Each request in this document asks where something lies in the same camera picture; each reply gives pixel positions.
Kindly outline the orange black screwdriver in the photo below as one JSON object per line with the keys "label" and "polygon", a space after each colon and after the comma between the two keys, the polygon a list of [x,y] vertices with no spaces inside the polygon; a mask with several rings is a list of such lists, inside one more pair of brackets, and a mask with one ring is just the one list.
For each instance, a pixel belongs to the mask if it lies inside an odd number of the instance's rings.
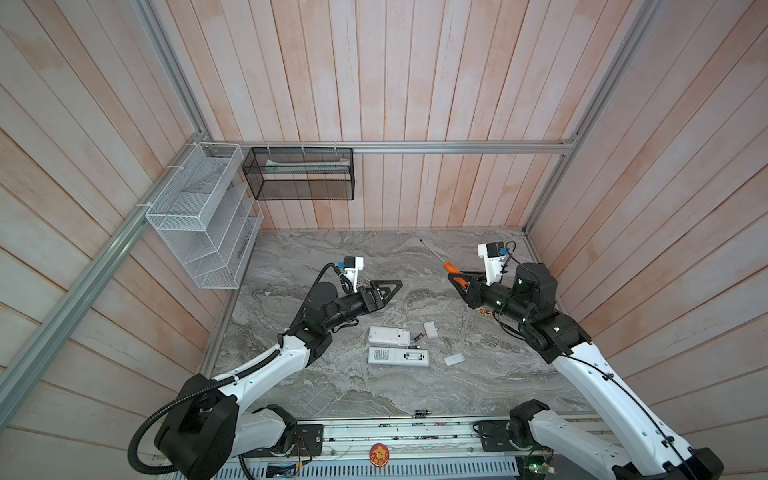
{"label": "orange black screwdriver", "polygon": [[450,261],[445,261],[432,247],[430,247],[423,239],[420,242],[442,263],[443,268],[449,273],[454,274],[454,280],[457,284],[463,288],[467,288],[467,281],[464,278],[459,278],[458,275],[461,271]]}

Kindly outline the white remote control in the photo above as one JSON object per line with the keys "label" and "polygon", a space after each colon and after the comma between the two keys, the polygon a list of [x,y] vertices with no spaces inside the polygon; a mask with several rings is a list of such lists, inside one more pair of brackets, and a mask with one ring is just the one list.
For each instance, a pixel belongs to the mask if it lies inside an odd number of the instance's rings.
{"label": "white remote control", "polygon": [[411,343],[411,335],[405,329],[371,326],[368,331],[368,342],[375,346],[406,348]]}

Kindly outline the white battery cover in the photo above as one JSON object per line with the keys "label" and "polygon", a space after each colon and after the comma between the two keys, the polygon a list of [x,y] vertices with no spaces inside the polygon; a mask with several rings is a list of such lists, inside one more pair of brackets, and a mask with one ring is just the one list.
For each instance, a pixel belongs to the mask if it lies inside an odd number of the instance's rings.
{"label": "white battery cover", "polygon": [[437,327],[433,321],[424,323],[424,332],[428,338],[437,338],[439,336]]}
{"label": "white battery cover", "polygon": [[447,366],[454,366],[465,361],[466,358],[462,353],[453,354],[444,358],[444,362]]}

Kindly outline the white remote with label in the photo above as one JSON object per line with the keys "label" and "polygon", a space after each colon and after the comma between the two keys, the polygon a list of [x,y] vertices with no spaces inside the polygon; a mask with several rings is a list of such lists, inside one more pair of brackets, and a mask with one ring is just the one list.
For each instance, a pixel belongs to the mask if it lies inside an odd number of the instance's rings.
{"label": "white remote with label", "polygon": [[401,349],[372,346],[368,351],[368,363],[426,368],[429,366],[429,352],[418,349]]}

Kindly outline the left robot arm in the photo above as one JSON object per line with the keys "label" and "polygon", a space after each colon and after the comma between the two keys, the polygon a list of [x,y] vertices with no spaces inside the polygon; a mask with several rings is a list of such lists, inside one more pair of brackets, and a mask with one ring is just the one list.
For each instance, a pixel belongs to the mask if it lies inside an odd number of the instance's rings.
{"label": "left robot arm", "polygon": [[211,479],[229,459],[251,451],[293,453],[296,419],[276,404],[255,411],[250,406],[319,359],[333,333],[383,309],[402,286],[399,280],[372,281],[339,296],[335,285],[315,282],[276,345],[217,377],[194,375],[175,400],[153,413],[130,442],[130,466],[145,475]]}

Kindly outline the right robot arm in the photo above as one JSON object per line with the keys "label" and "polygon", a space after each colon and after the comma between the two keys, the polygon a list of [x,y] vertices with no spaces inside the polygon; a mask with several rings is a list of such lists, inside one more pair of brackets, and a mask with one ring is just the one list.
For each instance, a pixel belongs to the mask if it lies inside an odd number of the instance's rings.
{"label": "right robot arm", "polygon": [[717,479],[724,465],[709,448],[695,448],[631,390],[578,322],[557,310],[556,279],[541,263],[517,266],[514,283],[500,271],[448,272],[471,308],[487,307],[500,323],[569,380],[608,425],[613,445],[585,432],[538,400],[510,412],[508,435],[520,449],[552,449],[599,479]]}

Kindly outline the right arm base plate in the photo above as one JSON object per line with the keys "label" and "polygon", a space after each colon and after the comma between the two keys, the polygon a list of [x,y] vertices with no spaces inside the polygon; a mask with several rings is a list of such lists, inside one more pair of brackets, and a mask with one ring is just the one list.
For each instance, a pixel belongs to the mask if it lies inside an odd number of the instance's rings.
{"label": "right arm base plate", "polygon": [[550,447],[535,441],[531,431],[516,419],[481,420],[475,422],[472,429],[479,436],[484,452],[552,452]]}

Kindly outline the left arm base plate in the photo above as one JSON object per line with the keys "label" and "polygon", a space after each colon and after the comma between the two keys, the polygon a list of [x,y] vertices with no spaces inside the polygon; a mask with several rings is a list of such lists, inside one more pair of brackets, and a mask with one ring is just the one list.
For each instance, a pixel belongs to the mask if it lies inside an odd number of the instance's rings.
{"label": "left arm base plate", "polygon": [[278,445],[262,452],[267,458],[314,458],[321,455],[324,442],[323,424],[299,424],[290,439],[280,440]]}

